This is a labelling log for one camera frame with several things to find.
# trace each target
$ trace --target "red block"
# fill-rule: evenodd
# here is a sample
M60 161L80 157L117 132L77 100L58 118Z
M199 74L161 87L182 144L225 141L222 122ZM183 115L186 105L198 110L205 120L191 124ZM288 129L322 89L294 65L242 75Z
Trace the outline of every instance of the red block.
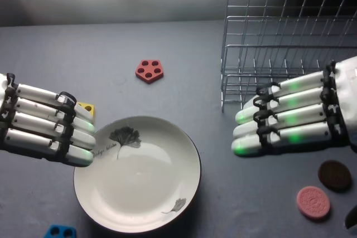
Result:
M141 80L151 84L163 77L163 68L159 60L143 60L136 68L135 74Z

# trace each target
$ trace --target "gray table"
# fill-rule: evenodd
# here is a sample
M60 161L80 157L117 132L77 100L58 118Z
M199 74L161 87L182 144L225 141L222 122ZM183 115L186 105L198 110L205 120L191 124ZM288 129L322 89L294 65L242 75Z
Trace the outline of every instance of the gray table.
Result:
M296 194L324 188L317 178L327 159L357 174L349 148L239 158L230 150L236 108L220 111L223 22L0 28L1 72L17 82L68 91L96 108L97 129L127 116L151 115L180 126L202 161L197 199L177 221L130 237L348 237L345 215L356 189L326 190L332 214L305 219ZM134 71L143 59L162 61L165 77L147 85ZM51 224L74 226L79 238L127 237L95 224L81 209L73 167L0 152L0 237L39 238Z

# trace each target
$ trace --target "wire basket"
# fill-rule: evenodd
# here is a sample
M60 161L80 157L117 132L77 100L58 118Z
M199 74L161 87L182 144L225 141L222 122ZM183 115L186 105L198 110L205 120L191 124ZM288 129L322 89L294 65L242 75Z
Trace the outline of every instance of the wire basket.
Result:
M221 107L239 109L259 85L357 55L355 0L227 0Z

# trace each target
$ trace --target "pink round object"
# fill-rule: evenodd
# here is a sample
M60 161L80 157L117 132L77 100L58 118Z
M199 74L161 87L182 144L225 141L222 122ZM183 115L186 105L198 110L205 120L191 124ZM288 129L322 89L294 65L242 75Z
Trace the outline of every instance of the pink round object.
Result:
M297 206L301 213L312 220L322 220L330 212L330 200L324 191L308 186L297 194Z

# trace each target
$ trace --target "white robotic hand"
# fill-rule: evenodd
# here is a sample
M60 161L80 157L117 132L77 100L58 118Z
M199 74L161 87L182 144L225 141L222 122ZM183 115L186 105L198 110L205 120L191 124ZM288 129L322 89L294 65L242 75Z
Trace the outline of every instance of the white robotic hand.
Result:
M239 156L357 147L357 57L256 90L235 117Z
M15 84L0 74L0 150L70 166L92 163L92 115L67 92Z

